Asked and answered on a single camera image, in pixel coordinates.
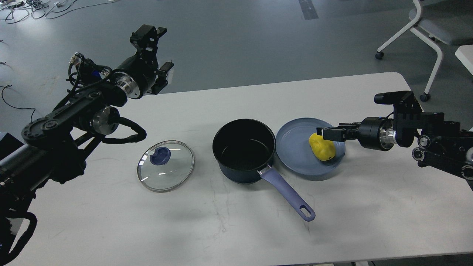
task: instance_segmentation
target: blue lid knob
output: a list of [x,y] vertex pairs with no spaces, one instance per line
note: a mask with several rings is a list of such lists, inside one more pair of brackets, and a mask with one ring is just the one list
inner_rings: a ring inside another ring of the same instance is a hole
[[154,153],[149,157],[149,160],[154,165],[165,165],[170,158],[171,151],[166,147],[159,147],[154,150]]

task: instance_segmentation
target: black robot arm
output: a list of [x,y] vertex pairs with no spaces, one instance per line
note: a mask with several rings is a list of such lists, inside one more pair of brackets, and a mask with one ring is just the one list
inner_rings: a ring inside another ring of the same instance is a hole
[[420,167],[432,166],[464,178],[473,189],[473,132],[460,123],[444,121],[444,113],[424,113],[411,91],[379,93],[375,103],[393,105],[393,118],[367,117],[361,122],[317,128],[324,139],[344,142],[357,139],[367,149],[388,151],[395,144],[410,147]]
[[[135,55],[118,68],[95,64],[80,53],[70,60],[68,94],[54,110],[32,121],[22,130],[26,144],[0,160],[0,264],[13,260],[33,234],[36,218],[27,209],[35,191],[52,179],[61,184],[84,174],[86,158],[101,143],[139,142],[146,132],[133,121],[120,117],[116,107],[128,98],[157,94],[167,85],[173,63],[158,68],[156,53],[159,38],[167,29],[141,26],[130,37]],[[106,138],[118,125],[136,132],[124,139]],[[73,139],[73,128],[85,133]],[[83,145],[92,139],[84,148]],[[7,218],[25,218],[30,225],[11,248],[15,236]]]

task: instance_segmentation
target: pan handle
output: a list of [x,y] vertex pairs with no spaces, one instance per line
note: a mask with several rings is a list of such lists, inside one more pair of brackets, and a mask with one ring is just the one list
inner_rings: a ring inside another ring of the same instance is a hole
[[[261,175],[261,178],[270,182],[278,191],[283,195],[283,197],[291,204],[291,206],[299,213],[302,219],[307,222],[312,221],[315,218],[315,212],[312,208],[299,196],[299,194],[282,178],[282,176],[270,166],[267,166],[265,169],[258,171]],[[307,216],[302,212],[305,209],[309,214]]]

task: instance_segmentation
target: saucepan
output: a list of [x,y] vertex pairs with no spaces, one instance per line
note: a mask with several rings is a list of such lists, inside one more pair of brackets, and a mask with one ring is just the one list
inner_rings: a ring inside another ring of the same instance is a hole
[[315,212],[272,168],[276,138],[269,127],[254,119],[238,119],[224,125],[212,144],[213,154],[223,174],[240,184],[261,178],[271,183],[306,221]]

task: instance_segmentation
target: yellow potato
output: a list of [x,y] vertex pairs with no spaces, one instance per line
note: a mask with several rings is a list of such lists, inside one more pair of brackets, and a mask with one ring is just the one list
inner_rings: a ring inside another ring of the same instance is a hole
[[322,136],[314,133],[309,137],[309,144],[317,159],[327,161],[335,157],[336,150],[333,141],[324,140]]

